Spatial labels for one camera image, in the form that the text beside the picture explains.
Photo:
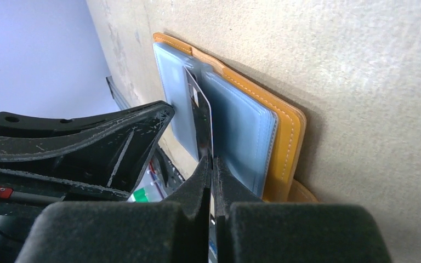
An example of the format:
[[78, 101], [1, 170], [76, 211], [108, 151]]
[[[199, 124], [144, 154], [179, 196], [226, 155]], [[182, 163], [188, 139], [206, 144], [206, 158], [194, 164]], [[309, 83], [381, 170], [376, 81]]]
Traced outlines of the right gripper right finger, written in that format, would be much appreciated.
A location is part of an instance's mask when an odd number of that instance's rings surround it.
[[391, 262], [359, 205], [264, 202], [213, 159], [219, 262]]

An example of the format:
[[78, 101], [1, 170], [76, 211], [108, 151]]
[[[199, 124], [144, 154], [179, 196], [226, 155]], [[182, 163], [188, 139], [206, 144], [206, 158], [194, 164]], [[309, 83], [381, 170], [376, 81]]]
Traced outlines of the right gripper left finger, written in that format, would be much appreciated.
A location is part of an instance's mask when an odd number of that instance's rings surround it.
[[160, 202], [57, 202], [17, 262], [207, 262], [212, 160]]

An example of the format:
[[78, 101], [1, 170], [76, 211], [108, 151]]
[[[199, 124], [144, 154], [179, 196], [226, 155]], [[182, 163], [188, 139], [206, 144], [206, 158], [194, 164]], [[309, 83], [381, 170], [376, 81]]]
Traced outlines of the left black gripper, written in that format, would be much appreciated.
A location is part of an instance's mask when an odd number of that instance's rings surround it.
[[164, 101], [75, 119], [0, 112], [0, 262], [52, 203], [127, 200], [173, 116]]

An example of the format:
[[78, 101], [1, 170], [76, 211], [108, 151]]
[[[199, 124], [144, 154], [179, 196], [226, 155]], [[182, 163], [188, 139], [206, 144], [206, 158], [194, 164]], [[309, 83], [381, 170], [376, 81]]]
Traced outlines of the orange leather card holder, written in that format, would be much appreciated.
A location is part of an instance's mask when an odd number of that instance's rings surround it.
[[156, 32], [155, 42], [165, 42], [199, 61], [211, 65], [214, 72], [257, 102], [275, 111], [278, 127], [262, 198], [269, 202], [316, 203], [317, 198], [294, 179], [306, 130], [305, 114], [278, 96], [234, 71], [215, 57], [177, 38]]

